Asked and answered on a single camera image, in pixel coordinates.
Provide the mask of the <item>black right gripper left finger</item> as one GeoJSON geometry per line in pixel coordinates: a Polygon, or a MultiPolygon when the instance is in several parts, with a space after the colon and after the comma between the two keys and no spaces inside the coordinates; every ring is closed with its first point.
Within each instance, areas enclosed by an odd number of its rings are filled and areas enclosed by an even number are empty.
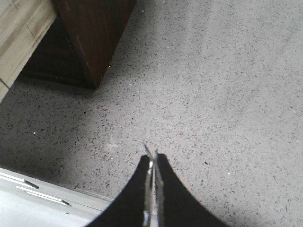
{"type": "Polygon", "coordinates": [[[139,164],[120,194],[87,226],[149,227],[152,217],[152,162],[141,156],[139,164]]]}

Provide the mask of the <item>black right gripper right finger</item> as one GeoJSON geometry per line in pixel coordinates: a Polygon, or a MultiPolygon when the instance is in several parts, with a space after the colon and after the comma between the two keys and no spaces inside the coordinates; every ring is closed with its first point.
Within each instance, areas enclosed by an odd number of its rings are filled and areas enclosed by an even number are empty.
{"type": "Polygon", "coordinates": [[[188,191],[173,171],[165,154],[157,154],[155,158],[155,186],[158,226],[227,226],[188,191]]]}

